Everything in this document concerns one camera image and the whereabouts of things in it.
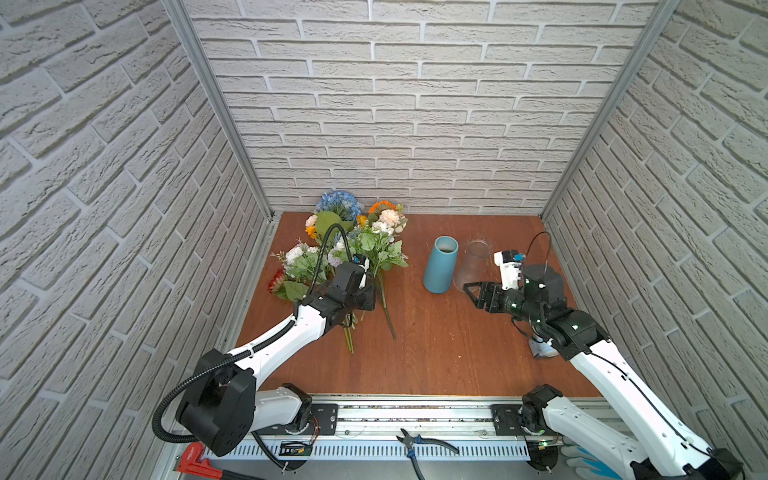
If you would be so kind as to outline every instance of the slotted plastic strip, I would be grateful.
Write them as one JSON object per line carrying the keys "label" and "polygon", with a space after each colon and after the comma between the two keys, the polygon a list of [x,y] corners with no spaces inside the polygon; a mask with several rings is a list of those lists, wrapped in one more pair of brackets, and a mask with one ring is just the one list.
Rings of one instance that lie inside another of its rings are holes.
{"label": "slotted plastic strip", "polygon": [[[296,457],[279,456],[280,443],[284,440],[265,439],[264,443],[281,460]],[[414,445],[419,461],[430,460],[477,462],[530,460],[528,447],[522,440],[451,440],[460,451],[456,455],[448,449],[434,445]],[[237,448],[223,457],[216,457],[206,449],[205,458],[226,460],[264,460],[266,455],[254,440],[243,440]],[[315,443],[312,460],[408,460],[406,447],[397,440],[336,440],[320,439]]]}

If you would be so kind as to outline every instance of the red tool handle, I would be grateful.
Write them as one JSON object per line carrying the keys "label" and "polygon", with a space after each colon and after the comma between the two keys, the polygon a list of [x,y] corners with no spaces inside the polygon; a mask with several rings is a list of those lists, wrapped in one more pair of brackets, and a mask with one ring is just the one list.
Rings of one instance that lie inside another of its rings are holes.
{"label": "red tool handle", "polygon": [[176,467],[181,473],[190,473],[206,478],[215,478],[216,480],[263,480],[257,477],[250,477],[248,475],[242,475],[236,472],[230,472],[229,470],[219,470],[210,466],[210,460],[208,458],[200,457],[205,452],[205,445],[200,442],[190,443],[184,454],[179,460],[179,465]]}

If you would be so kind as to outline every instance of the white brick wall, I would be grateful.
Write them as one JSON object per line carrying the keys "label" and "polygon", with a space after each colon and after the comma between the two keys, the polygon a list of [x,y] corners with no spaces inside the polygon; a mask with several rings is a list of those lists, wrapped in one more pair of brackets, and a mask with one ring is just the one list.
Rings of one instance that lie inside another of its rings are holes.
{"label": "white brick wall", "polygon": [[[343,188],[413,212],[537,214],[654,3],[187,6],[276,210]],[[516,180],[514,199],[469,178]]]}
{"label": "white brick wall", "polygon": [[161,2],[0,16],[0,478],[134,480],[263,218]]}
{"label": "white brick wall", "polygon": [[768,9],[740,3],[680,3],[545,223],[581,306],[690,427],[761,478]]}

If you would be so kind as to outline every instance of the wooden table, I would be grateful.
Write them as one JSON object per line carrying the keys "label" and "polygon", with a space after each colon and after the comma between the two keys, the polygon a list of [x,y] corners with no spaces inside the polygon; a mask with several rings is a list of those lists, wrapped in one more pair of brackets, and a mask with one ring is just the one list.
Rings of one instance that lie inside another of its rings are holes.
{"label": "wooden table", "polygon": [[[270,251],[287,251],[297,238],[307,241],[307,217],[305,213],[285,213]],[[566,396],[599,396],[596,388],[562,358],[534,359],[528,340],[515,330],[509,316],[477,310],[454,288],[435,295],[422,284],[436,237],[450,235],[459,242],[461,263],[464,247],[474,239],[489,242],[495,251],[525,250],[533,236],[544,229],[540,219],[408,217],[402,249],[409,256],[409,266],[395,266],[385,275],[387,306],[397,340],[392,339],[384,312],[377,305],[353,331],[354,353],[346,349],[343,331],[336,327],[285,362],[263,389],[291,382],[312,393],[523,396],[536,385],[549,383]],[[541,263],[546,246],[547,237],[541,235],[530,261]],[[549,260],[561,272],[554,252]],[[275,258],[267,259],[237,345],[251,341],[290,315],[291,304],[266,289],[278,266]],[[498,268],[490,262],[485,278],[500,281]],[[570,290],[566,293],[572,304]]]}

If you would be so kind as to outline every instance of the pliers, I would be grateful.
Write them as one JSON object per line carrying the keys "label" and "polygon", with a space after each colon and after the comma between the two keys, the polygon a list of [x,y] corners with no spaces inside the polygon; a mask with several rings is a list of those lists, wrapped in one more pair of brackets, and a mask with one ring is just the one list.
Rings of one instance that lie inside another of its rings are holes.
{"label": "pliers", "polygon": [[420,445],[423,444],[431,444],[431,445],[440,445],[441,447],[445,447],[451,452],[454,452],[456,455],[458,455],[458,449],[451,445],[450,443],[443,442],[442,440],[438,439],[423,439],[421,435],[417,435],[416,437],[412,437],[408,434],[408,432],[405,429],[400,429],[400,432],[402,432],[403,436],[397,437],[398,442],[402,443],[406,446],[408,449],[408,452],[406,453],[406,456],[411,459],[411,463],[413,464],[413,469],[416,472],[416,477],[419,478],[419,480],[424,480],[424,475],[422,475],[422,471],[419,468],[419,462],[416,460],[416,452],[413,449],[413,444],[418,443]]}

